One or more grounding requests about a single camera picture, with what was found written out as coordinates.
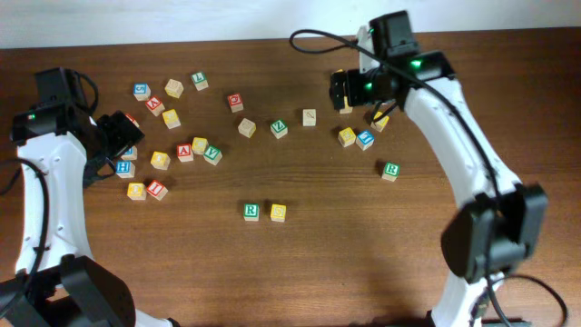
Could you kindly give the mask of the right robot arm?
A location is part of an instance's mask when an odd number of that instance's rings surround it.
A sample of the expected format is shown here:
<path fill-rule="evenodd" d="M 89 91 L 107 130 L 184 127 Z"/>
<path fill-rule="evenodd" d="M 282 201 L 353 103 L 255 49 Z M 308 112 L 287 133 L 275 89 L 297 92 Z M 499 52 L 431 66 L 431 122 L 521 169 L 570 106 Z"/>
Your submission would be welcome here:
<path fill-rule="evenodd" d="M 393 102 L 419 128 L 452 187 L 458 213 L 441 236 L 449 275 L 432 326 L 479 326 L 489 295 L 530 258 L 547 208 L 478 126 L 446 56 L 419 48 L 405 11 L 360 27 L 351 47 L 359 68 L 331 76 L 336 109 Z"/>

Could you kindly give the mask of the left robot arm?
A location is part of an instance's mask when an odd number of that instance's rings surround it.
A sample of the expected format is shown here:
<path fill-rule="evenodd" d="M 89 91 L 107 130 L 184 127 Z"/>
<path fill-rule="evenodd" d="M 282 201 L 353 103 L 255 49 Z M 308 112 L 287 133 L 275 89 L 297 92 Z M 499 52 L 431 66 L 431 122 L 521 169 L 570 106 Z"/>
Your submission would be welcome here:
<path fill-rule="evenodd" d="M 24 232 L 15 277 L 1 284 L 13 326 L 174 326 L 135 307 L 126 283 L 98 264 L 88 242 L 84 188 L 104 179 L 143 133 L 123 112 L 94 119 L 85 74 L 56 67 L 34 76 L 39 101 L 14 117 L 13 163 L 24 180 Z"/>

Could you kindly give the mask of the yellow S block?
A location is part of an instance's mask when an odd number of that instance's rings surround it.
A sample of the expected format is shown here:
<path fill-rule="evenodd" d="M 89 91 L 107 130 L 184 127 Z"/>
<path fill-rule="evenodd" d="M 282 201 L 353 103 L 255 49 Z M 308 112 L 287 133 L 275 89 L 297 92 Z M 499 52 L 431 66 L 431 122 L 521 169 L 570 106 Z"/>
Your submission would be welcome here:
<path fill-rule="evenodd" d="M 286 220 L 287 206 L 273 203 L 271 205 L 271 220 L 273 222 L 284 223 Z"/>

